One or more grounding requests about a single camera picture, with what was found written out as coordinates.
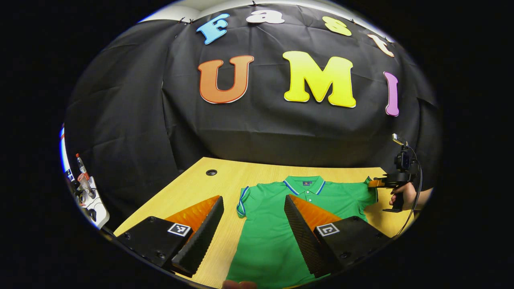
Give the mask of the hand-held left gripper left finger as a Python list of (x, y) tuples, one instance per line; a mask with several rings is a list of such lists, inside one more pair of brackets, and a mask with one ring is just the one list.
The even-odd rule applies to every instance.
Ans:
[(211, 245), (224, 213), (220, 195), (167, 218), (148, 216), (116, 240), (157, 267), (192, 277)]

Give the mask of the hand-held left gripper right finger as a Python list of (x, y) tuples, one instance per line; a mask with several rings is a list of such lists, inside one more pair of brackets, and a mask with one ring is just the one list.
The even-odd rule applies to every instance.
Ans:
[(303, 259), (316, 278), (349, 269), (392, 238), (358, 216), (340, 218), (300, 197), (285, 197), (284, 212)]

